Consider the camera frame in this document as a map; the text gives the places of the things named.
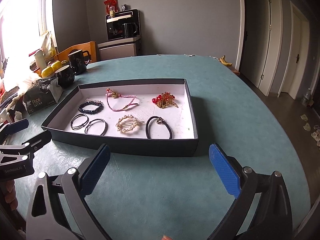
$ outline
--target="pink cord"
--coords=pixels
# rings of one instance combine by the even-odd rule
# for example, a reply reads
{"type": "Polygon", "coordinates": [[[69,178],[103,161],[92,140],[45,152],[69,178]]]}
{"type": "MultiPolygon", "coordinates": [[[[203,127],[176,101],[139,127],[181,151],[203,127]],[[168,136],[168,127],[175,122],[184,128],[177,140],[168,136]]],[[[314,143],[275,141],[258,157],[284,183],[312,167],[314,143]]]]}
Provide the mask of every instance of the pink cord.
{"type": "Polygon", "coordinates": [[[121,97],[121,98],[132,98],[132,97],[133,98],[132,98],[132,100],[131,100],[131,102],[129,104],[124,106],[124,108],[122,108],[122,109],[113,109],[113,108],[111,108],[111,106],[109,105],[109,102],[108,102],[108,96],[109,96],[109,94],[112,94],[112,92],[114,93],[114,91],[112,91],[111,89],[107,89],[106,99],[107,99],[107,104],[108,104],[109,108],[114,112],[123,111],[123,110],[127,109],[129,106],[138,106],[139,105],[138,103],[134,103],[134,104],[132,103],[133,100],[136,98],[136,95],[128,95],[128,96],[119,95],[119,97],[121,97]]]}

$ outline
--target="chair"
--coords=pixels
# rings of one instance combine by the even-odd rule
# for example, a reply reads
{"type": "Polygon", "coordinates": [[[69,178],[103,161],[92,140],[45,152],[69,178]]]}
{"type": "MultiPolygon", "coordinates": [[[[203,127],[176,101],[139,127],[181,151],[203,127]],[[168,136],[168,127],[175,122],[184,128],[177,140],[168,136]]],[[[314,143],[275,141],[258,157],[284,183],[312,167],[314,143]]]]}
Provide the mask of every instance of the chair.
{"type": "Polygon", "coordinates": [[[64,51],[58,53],[57,55],[54,56],[54,60],[59,60],[59,61],[69,61],[68,55],[73,51],[73,50],[79,50],[82,49],[83,51],[87,50],[89,51],[91,55],[91,60],[89,63],[97,62],[97,54],[96,54],[96,42],[95,41],[90,41],[87,43],[82,43],[82,44],[77,44],[73,45],[68,49],[65,49],[64,51]]]}

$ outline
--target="finger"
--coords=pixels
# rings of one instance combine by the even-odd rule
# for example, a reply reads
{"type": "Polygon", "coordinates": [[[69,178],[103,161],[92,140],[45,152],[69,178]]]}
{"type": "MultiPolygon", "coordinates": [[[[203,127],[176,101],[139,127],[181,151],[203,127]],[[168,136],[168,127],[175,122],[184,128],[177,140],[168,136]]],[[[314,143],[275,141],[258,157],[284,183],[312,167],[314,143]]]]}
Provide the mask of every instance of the finger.
{"type": "Polygon", "coordinates": [[[163,236],[162,240],[172,240],[172,238],[168,237],[168,236],[163,236]]]}
{"type": "Polygon", "coordinates": [[[7,191],[10,193],[13,190],[14,180],[8,180],[5,184],[7,191]]]}
{"type": "Polygon", "coordinates": [[[15,198],[16,198],[16,189],[15,189],[15,187],[13,187],[13,190],[12,190],[10,193],[8,193],[8,194],[4,197],[4,199],[5,199],[5,201],[9,204],[9,203],[11,203],[15,198]]]}
{"type": "Polygon", "coordinates": [[[10,207],[11,207],[11,210],[16,210],[17,207],[18,207],[18,200],[17,198],[15,198],[11,203],[10,203],[10,207]]]}

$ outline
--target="banana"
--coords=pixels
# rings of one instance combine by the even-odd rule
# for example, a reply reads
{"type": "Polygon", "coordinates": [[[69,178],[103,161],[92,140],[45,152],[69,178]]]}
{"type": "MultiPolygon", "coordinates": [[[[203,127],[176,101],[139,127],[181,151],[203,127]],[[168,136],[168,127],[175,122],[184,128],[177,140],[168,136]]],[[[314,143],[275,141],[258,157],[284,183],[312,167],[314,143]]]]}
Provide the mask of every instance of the banana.
{"type": "Polygon", "coordinates": [[[220,61],[223,65],[225,65],[225,66],[227,66],[227,67],[232,66],[232,63],[228,63],[228,62],[225,61],[225,57],[226,57],[226,56],[224,55],[223,57],[219,58],[219,61],[220,61]]]}

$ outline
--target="teal tabletop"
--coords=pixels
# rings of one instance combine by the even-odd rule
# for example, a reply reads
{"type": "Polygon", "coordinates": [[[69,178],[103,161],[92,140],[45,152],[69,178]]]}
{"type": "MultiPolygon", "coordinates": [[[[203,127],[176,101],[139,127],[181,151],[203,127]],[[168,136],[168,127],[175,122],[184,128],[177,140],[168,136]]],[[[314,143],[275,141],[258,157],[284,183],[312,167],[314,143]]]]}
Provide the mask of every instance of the teal tabletop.
{"type": "MultiPolygon", "coordinates": [[[[257,173],[280,171],[289,193],[293,227],[299,225],[310,209],[310,196],[297,153],[263,102],[215,58],[155,55],[92,63],[87,72],[76,76],[60,100],[78,84],[141,78],[187,80],[199,145],[194,157],[112,153],[93,193],[85,200],[113,240],[161,239],[163,234],[174,240],[205,240],[234,200],[210,163],[208,150],[214,142],[257,173]]],[[[12,136],[9,143],[21,144],[41,132],[41,123],[55,106],[27,117],[29,127],[12,136]]],[[[57,141],[37,151],[35,173],[16,180],[21,215],[27,215],[38,173],[63,174],[94,152],[57,141]]],[[[249,226],[258,197],[240,231],[249,226]]],[[[63,195],[61,202],[72,229],[79,232],[63,195]]]]}

